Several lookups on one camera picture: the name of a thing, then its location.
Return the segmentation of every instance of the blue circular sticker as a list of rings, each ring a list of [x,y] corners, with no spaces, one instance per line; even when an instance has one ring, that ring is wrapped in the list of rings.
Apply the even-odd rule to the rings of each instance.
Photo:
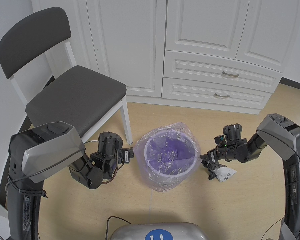
[[[144,240],[173,240],[173,237],[169,231],[161,230],[161,229],[155,229],[150,231],[146,236]]]

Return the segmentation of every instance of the translucent purple plastic bag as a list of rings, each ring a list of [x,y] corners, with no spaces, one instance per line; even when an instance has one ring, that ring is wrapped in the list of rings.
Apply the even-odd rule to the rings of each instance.
[[[153,129],[133,150],[141,177],[159,192],[180,184],[201,162],[199,143],[188,126],[181,122]]]

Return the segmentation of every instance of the white chair leg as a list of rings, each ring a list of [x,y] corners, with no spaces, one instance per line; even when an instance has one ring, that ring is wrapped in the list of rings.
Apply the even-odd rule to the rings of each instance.
[[[131,133],[131,126],[130,126],[126,97],[124,96],[121,99],[121,101],[122,101],[122,107],[120,108],[120,112],[121,112],[121,117],[122,117],[122,121],[123,121],[124,132],[126,134],[127,143],[129,145],[131,145],[133,140],[132,140],[132,133]]]

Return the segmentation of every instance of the light wood floor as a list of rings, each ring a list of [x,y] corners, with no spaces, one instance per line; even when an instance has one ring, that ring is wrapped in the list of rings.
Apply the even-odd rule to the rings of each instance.
[[[214,137],[222,134],[225,125],[240,123],[242,137],[248,139],[270,113],[282,114],[300,125],[300,90],[280,84],[259,115],[137,103],[128,103],[128,110],[134,143],[153,128],[184,122],[206,153],[215,146]],[[105,130],[125,140],[119,112],[91,139]],[[96,150],[96,142],[87,144],[88,155]],[[126,164],[110,184],[96,190],[80,185],[65,168],[44,183],[49,198],[41,200],[41,239],[104,239],[106,220],[115,215],[131,223],[192,222],[211,240],[260,240],[284,215],[282,160],[267,147],[256,160],[227,165],[237,170],[227,182],[209,181],[206,169],[200,167],[165,193],[152,191],[141,181],[136,159]],[[109,235],[122,225],[124,222],[112,219]],[[264,239],[278,237],[279,223]]]

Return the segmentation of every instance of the white paper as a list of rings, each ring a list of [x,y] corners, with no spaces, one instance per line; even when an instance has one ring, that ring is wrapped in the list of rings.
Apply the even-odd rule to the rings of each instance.
[[[225,182],[230,177],[232,177],[233,174],[235,174],[237,171],[229,167],[220,167],[215,169],[214,172],[216,173],[219,182]]]

